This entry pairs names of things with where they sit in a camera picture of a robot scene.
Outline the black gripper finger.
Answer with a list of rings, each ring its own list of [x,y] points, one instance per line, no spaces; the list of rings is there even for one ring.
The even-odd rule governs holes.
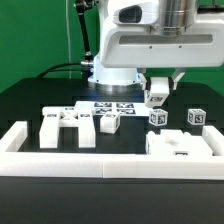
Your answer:
[[[173,89],[177,89],[178,82],[181,78],[185,75],[186,69],[185,68],[176,68],[175,72],[172,74],[171,78],[173,81]]]
[[[142,90],[147,89],[147,79],[145,77],[146,69],[145,68],[138,68],[138,75],[141,80]]]

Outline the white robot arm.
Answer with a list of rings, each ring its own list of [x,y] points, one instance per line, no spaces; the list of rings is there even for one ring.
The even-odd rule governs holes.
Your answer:
[[[76,0],[89,81],[128,86],[149,68],[224,65],[224,4],[199,0]],[[84,14],[96,8],[100,47],[91,54]]]

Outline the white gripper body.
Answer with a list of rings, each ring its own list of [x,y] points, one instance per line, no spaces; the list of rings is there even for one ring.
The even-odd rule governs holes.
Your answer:
[[[224,64],[224,13],[199,14],[179,36],[160,36],[149,26],[103,24],[99,60],[105,67],[219,67]]]

